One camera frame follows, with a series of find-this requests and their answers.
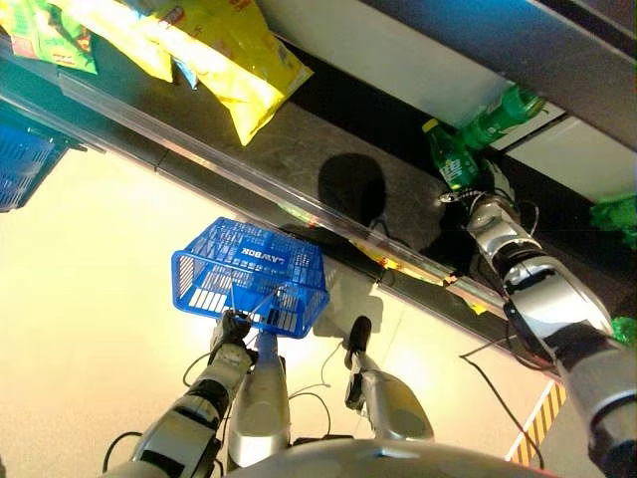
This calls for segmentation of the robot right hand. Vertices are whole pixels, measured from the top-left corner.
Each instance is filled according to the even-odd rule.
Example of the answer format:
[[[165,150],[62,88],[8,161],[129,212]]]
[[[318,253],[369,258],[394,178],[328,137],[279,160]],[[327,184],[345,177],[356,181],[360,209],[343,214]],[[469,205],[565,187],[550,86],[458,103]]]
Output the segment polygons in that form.
[[[520,217],[515,191],[496,163],[447,159],[440,172],[449,190],[438,196],[439,203],[461,204],[471,215],[483,203],[499,200],[512,217]]]

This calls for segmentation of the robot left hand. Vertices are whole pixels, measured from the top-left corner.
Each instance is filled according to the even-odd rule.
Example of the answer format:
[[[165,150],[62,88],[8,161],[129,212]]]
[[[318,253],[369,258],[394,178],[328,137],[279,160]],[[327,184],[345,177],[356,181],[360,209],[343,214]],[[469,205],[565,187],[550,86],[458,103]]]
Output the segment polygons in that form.
[[[241,346],[250,329],[251,321],[247,314],[227,309],[213,331],[211,348],[221,347],[224,344]]]

